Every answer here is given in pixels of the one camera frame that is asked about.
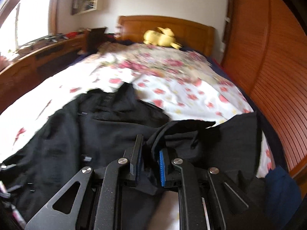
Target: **window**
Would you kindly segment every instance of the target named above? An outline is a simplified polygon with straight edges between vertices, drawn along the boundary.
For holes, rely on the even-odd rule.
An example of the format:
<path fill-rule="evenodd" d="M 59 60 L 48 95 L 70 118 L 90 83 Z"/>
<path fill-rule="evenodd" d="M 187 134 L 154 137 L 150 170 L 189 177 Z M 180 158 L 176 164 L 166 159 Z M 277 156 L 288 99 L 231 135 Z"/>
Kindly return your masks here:
<path fill-rule="evenodd" d="M 0 28 L 0 52 L 9 57 L 22 45 L 47 36 L 50 0 L 20 0 Z"/>

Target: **navy blue cloth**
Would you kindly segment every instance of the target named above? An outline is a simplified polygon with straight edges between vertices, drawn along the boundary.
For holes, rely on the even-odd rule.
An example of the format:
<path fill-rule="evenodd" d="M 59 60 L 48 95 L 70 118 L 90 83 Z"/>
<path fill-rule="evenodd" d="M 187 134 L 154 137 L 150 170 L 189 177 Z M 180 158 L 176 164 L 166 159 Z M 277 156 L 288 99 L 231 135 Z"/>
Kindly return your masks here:
<path fill-rule="evenodd" d="M 276 229 L 282 229 L 300 206 L 300 188 L 289 174 L 278 166 L 265 177 L 265 215 Z"/>

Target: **metal screw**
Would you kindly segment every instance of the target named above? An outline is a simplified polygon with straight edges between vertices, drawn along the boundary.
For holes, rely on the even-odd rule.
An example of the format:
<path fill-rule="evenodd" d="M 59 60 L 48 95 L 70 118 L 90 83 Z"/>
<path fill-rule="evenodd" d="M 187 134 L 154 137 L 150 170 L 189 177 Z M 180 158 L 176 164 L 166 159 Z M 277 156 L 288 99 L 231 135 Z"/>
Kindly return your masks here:
<path fill-rule="evenodd" d="M 119 164 L 126 164 L 127 162 L 128 162 L 127 158 L 122 157 L 122 158 L 118 159 Z"/>
<path fill-rule="evenodd" d="M 82 169 L 82 173 L 83 173 L 83 174 L 88 174 L 88 173 L 90 173 L 91 171 L 92 171 L 92 168 L 89 167 L 89 166 L 84 167 L 84 168 Z"/>
<path fill-rule="evenodd" d="M 182 164 L 183 163 L 183 160 L 181 158 L 175 158 L 173 160 L 174 164 Z"/>
<path fill-rule="evenodd" d="M 209 169 L 209 171 L 210 171 L 210 173 L 211 173 L 211 174 L 214 174 L 214 175 L 216 175 L 216 174 L 218 174 L 218 173 L 219 173 L 219 169 L 218 169 L 218 168 L 216 168 L 216 167 L 212 167 L 212 168 L 210 168 L 210 169 Z"/>

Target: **wooden dresser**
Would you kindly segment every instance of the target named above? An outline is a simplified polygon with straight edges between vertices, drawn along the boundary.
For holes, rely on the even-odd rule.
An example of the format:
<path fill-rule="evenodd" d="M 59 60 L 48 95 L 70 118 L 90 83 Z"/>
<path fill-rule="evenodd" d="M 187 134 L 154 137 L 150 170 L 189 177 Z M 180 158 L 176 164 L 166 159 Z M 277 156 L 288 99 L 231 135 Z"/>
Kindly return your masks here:
<path fill-rule="evenodd" d="M 0 114 L 48 77 L 65 69 L 86 49 L 84 35 L 36 50 L 0 72 Z"/>

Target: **yellow plush toy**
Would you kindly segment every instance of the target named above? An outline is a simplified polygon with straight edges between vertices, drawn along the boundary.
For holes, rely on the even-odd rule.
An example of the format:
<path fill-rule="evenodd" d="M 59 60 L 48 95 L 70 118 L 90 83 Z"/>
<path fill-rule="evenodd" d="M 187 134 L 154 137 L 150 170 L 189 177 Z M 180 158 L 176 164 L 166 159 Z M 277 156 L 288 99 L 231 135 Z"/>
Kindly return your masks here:
<path fill-rule="evenodd" d="M 162 33 L 156 32 L 154 30 L 147 30 L 144 34 L 144 43 L 152 44 L 155 46 L 161 47 L 174 47 L 176 49 L 181 48 L 182 46 L 179 43 L 176 43 L 174 38 L 174 33 L 169 28 L 158 27 Z"/>

